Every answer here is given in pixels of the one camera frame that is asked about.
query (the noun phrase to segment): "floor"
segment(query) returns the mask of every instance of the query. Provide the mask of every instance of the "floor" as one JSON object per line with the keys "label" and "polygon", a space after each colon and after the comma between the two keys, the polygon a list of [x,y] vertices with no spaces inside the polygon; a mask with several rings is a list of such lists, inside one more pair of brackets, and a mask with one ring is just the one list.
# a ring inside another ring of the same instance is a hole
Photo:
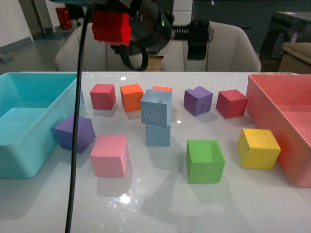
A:
{"label": "floor", "polygon": [[[73,32],[69,30],[57,30],[56,32]],[[34,40],[33,42],[18,48],[8,54],[12,59],[0,61],[0,75],[7,72],[36,72],[56,71],[54,59],[68,37],[61,40]]]}

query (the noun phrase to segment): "black strap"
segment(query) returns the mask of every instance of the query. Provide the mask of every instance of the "black strap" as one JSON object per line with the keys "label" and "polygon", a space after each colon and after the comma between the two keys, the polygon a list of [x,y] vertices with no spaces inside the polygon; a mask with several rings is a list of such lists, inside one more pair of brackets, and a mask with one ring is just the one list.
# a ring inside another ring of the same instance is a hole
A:
{"label": "black strap", "polygon": [[139,68],[135,68],[132,63],[131,63],[131,60],[130,60],[130,57],[127,53],[127,50],[126,50],[126,46],[125,45],[121,45],[120,46],[120,56],[121,56],[121,59],[123,61],[123,63],[125,64],[125,66],[127,68],[129,68],[130,70],[133,70],[133,71],[145,71],[147,69],[147,66],[148,66],[148,53],[146,51],[145,48],[141,47],[141,46],[137,46],[141,52],[141,55],[142,55],[142,61],[141,61],[141,66]]}

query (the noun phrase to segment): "teal plastic bin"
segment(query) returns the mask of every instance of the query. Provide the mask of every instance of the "teal plastic bin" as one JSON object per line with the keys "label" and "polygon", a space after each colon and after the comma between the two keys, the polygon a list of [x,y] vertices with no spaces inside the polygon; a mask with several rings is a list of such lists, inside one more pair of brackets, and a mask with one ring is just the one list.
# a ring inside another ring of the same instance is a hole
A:
{"label": "teal plastic bin", "polygon": [[76,77],[76,73],[0,76],[0,178],[30,178],[39,171],[57,144],[54,127],[74,113]]}

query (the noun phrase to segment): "beige chair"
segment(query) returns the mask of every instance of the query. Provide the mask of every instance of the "beige chair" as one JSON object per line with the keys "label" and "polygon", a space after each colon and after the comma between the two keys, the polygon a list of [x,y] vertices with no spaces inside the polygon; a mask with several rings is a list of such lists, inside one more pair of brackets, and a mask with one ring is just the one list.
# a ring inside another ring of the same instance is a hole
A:
{"label": "beige chair", "polygon": [[[77,28],[56,55],[57,71],[77,71],[81,32],[82,27]],[[140,67],[140,54],[132,55],[130,59],[134,67]],[[110,45],[94,39],[92,23],[88,24],[86,31],[83,71],[130,71]]]}
{"label": "beige chair", "polygon": [[260,60],[241,28],[216,22],[210,26],[214,35],[205,60],[187,60],[187,41],[170,41],[162,71],[260,72]]}
{"label": "beige chair", "polygon": [[311,74],[311,43],[285,43],[282,48],[287,54],[282,58],[279,72]]}

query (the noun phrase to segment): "cube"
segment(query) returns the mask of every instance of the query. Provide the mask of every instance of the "cube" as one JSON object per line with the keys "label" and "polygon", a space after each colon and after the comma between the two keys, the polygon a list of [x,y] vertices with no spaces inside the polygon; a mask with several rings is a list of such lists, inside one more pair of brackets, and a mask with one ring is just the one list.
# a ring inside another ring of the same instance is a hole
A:
{"label": "cube", "polygon": [[217,140],[188,140],[186,165],[189,183],[218,183],[225,159]]}
{"label": "cube", "polygon": [[224,118],[241,117],[244,115],[248,97],[238,90],[220,91],[216,109]]}
{"label": "cube", "polygon": [[160,91],[173,91],[173,88],[169,86],[153,86],[152,89]]}
{"label": "cube", "polygon": [[140,110],[140,100],[144,92],[138,83],[120,87],[122,105],[126,113]]}
{"label": "cube", "polygon": [[213,93],[205,88],[198,86],[194,90],[185,90],[184,108],[192,115],[197,116],[210,110]]}
{"label": "cube", "polygon": [[272,169],[281,152],[270,130],[242,129],[238,153],[242,167]]}
{"label": "cube", "polygon": [[146,125],[146,144],[149,147],[165,147],[171,144],[171,127]]}
{"label": "cube", "polygon": [[125,135],[99,135],[90,155],[98,177],[124,177],[129,151]]}
{"label": "cube", "polygon": [[111,110],[116,102],[113,84],[96,84],[90,92],[94,109]]}
{"label": "cube", "polygon": [[141,122],[146,125],[171,125],[172,92],[148,89],[140,101]]}
{"label": "cube", "polygon": [[[55,126],[54,131],[57,135],[61,148],[72,149],[73,115],[66,118]],[[79,117],[77,152],[82,153],[96,138],[91,119]]]}

